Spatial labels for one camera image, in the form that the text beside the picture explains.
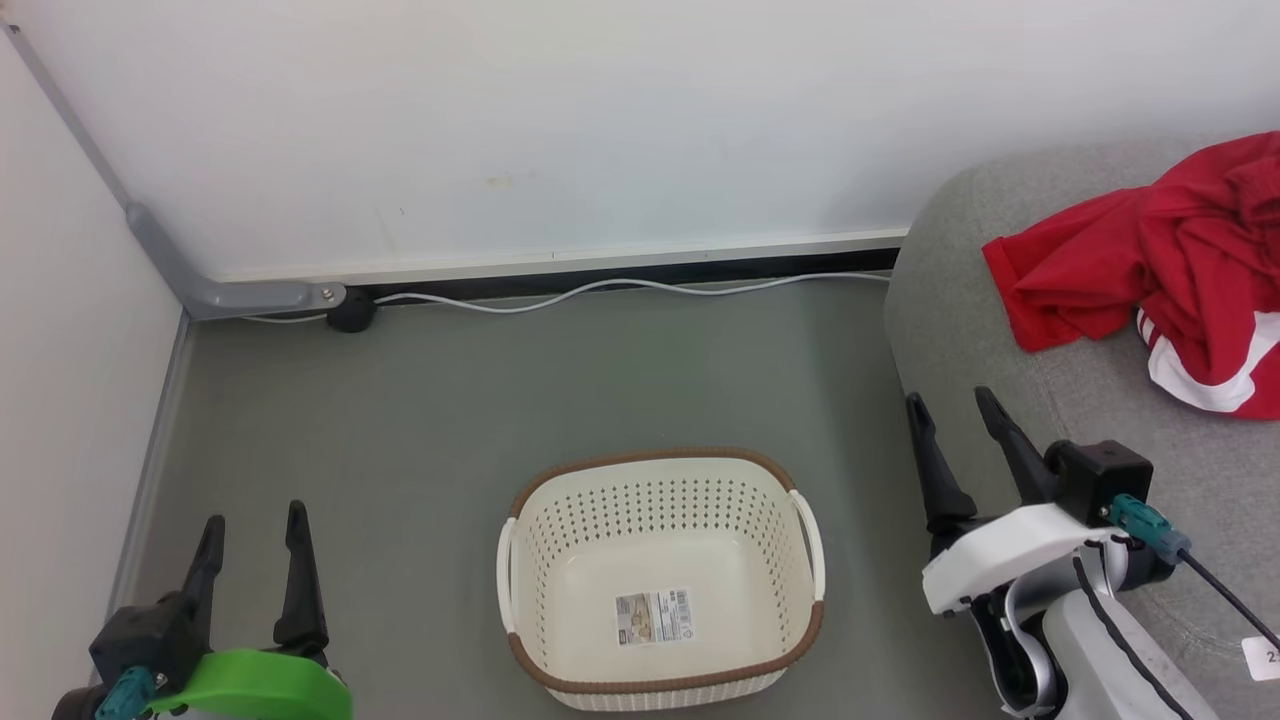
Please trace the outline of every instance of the black wire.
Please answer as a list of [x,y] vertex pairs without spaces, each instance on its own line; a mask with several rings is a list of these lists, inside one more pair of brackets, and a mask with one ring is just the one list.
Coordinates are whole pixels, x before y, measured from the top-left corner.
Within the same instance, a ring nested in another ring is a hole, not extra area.
[[1075,565],[1075,578],[1080,582],[1080,589],[1084,591],[1085,597],[1089,598],[1093,614],[1097,615],[1098,620],[1106,626],[1107,634],[1111,635],[1116,647],[1119,647],[1125,656],[1129,657],[1129,662],[1133,664],[1133,669],[1137,670],[1144,680],[1151,683],[1152,689],[1156,691],[1160,700],[1165,701],[1165,705],[1167,705],[1180,720],[1194,720],[1192,715],[1187,712],[1187,710],[1179,705],[1176,700],[1174,700],[1174,696],[1169,694],[1165,685],[1160,684],[1156,675],[1147,669],[1147,666],[1142,662],[1142,659],[1138,657],[1138,653],[1134,652],[1133,646],[1129,644],[1129,641],[1125,639],[1124,634],[1120,632],[1120,628],[1117,628],[1115,621],[1111,620],[1111,616],[1107,615],[1107,611],[1102,607],[1102,602],[1098,600],[1098,593],[1093,589],[1093,584],[1089,583],[1089,578],[1084,574],[1084,562],[1080,562],[1080,556],[1076,555],[1073,557],[1071,564]]
[[1276,634],[1271,632],[1271,628],[1267,628],[1266,623],[1260,620],[1257,615],[1254,615],[1248,607],[1245,607],[1244,603],[1240,602],[1240,598],[1235,597],[1234,592],[1226,589],[1226,585],[1222,584],[1222,580],[1219,580],[1217,578],[1213,577],[1213,573],[1206,570],[1204,566],[1199,564],[1199,560],[1192,557],[1192,553],[1187,551],[1187,548],[1179,550],[1178,557],[1181,557],[1184,561],[1187,561],[1187,564],[1192,566],[1192,570],[1199,573],[1199,577],[1204,578],[1206,583],[1212,585],[1213,589],[1219,592],[1219,594],[1225,597],[1226,601],[1231,603],[1231,607],[1239,610],[1240,615],[1244,615],[1244,619],[1248,620],[1251,625],[1257,628],[1258,632],[1262,633],[1262,637],[1267,638],[1267,642],[1271,643],[1271,647],[1280,650],[1280,638],[1276,638]]

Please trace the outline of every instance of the basket handle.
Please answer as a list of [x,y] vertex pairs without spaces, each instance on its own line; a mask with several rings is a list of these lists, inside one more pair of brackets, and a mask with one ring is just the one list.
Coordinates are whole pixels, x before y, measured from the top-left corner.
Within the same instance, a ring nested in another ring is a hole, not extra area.
[[791,502],[800,514],[800,524],[804,525],[804,534],[809,538],[809,566],[813,569],[813,601],[820,602],[827,592],[827,559],[822,553],[822,536],[818,533],[818,519],[813,516],[809,501],[800,495],[800,491],[791,491]]
[[498,612],[508,635],[516,632],[516,621],[511,618],[511,533],[515,529],[516,519],[507,518],[498,536]]

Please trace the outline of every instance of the gray floor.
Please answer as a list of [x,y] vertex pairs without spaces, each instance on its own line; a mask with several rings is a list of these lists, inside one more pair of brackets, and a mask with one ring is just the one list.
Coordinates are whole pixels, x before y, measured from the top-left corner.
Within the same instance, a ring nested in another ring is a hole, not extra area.
[[813,503],[826,623],[773,688],[664,716],[1001,717],[975,630],[931,616],[920,593],[927,539],[883,293],[622,291],[516,318],[417,306],[358,336],[198,325],[133,596],[180,584],[221,512],[214,646],[269,644],[301,498],[357,717],[579,716],[520,670],[498,620],[512,498],[559,462],[736,445],[781,462]]

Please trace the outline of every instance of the white plastic basket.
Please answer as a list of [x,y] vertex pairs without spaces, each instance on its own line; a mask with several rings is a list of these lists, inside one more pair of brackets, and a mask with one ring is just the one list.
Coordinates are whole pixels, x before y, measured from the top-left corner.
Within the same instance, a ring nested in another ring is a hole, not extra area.
[[809,503],[777,464],[745,450],[550,470],[516,498],[498,541],[511,650],[579,710],[682,707],[769,687],[817,638],[824,584]]

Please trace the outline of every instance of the teal connector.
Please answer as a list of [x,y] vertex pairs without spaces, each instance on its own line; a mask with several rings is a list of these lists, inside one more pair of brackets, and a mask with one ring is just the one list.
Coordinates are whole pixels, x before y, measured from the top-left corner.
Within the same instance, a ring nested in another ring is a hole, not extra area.
[[156,697],[156,682],[141,665],[129,667],[115,682],[111,692],[93,712],[95,720],[133,720],[146,711]]
[[1117,495],[1111,501],[1107,520],[1112,525],[1140,539],[1156,551],[1161,560],[1178,565],[1183,559],[1178,551],[1190,552],[1192,541],[1174,529],[1174,525],[1155,507],[1132,495]]

